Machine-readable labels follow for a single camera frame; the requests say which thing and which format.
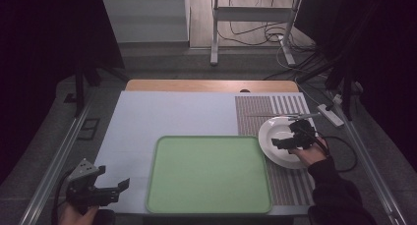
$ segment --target human hand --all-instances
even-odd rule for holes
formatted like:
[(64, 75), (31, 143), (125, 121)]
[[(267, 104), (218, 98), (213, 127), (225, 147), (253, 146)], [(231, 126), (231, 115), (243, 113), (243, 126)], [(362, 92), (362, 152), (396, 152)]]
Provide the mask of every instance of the human hand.
[(64, 212), (59, 219), (59, 225), (91, 225), (98, 206), (90, 207), (85, 215), (82, 215), (73, 205), (66, 203)]
[[(325, 147), (328, 147), (326, 145), (326, 141), (322, 138), (317, 138)], [(306, 167), (309, 167), (310, 165), (319, 162), (321, 160), (326, 159), (326, 155), (323, 152), (323, 150), (319, 147), (317, 143), (313, 143), (309, 148), (307, 149), (290, 149), (291, 153), (295, 154), (300, 158), (301, 162), (306, 165)]]

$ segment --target metal rail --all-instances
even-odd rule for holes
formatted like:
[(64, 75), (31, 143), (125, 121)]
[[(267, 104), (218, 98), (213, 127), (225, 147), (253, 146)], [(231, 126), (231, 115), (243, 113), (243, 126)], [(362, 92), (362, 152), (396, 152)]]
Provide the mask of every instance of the metal rail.
[(359, 159), (362, 162), (364, 170), (367, 173), (372, 185), (374, 186), (374, 189), (380, 198), (391, 223), (395, 225), (406, 225), (407, 222), (401, 213), (398, 203), (392, 195), (392, 192), (390, 191), (386, 181), (378, 171), (371, 155), (369, 154), (366, 146), (356, 131), (355, 125), (351, 121), (347, 120), (340, 106), (335, 104), (333, 108), (345, 123), (347, 135), (349, 136), (351, 142), (356, 145)]
[(54, 157), (52, 158), (51, 163), (49, 164), (46, 173), (43, 175), (42, 180), (37, 186), (36, 191), (33, 194), (33, 197), (30, 200), (30, 203), (23, 214), (20, 225), (34, 225), (36, 224), (39, 215), (44, 208), (46, 201), (55, 185), (56, 180), (59, 177), (59, 174), (64, 166), (64, 163), (68, 157), (69, 152), (74, 144), (74, 141), (77, 138), (77, 134), (89, 113), (91, 104), (94, 100), (96, 93), (96, 88), (92, 87), (88, 95), (88, 103), (81, 112), (81, 114), (74, 119), (70, 130), (63, 139), (61, 145), (56, 151)]

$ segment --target green cutting board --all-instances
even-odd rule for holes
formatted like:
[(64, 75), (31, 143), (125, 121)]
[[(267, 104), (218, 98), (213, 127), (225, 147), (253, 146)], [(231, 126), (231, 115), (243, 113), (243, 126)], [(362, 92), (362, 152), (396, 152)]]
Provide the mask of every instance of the green cutting board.
[(255, 137), (162, 137), (149, 182), (153, 213), (266, 213), (264, 154)]

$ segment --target white wall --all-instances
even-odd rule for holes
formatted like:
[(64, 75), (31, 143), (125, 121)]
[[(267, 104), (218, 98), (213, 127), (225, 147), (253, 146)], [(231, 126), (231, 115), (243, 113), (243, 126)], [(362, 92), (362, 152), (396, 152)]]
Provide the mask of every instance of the white wall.
[(189, 0), (103, 2), (119, 43), (189, 40)]

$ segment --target white table surface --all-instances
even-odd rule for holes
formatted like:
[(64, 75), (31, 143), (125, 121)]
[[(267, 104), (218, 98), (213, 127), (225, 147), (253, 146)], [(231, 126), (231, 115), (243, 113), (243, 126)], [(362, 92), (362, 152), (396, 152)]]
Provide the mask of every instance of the white table surface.
[[(117, 213), (149, 213), (146, 208), (153, 151), (163, 136), (237, 136), (235, 96), (276, 93), (122, 91), (95, 166), (106, 173), (98, 188), (115, 187), (130, 178), (119, 202), (107, 208)], [(300, 92), (290, 93), (304, 96)], [(305, 214), (308, 206), (274, 206), (270, 214)]]

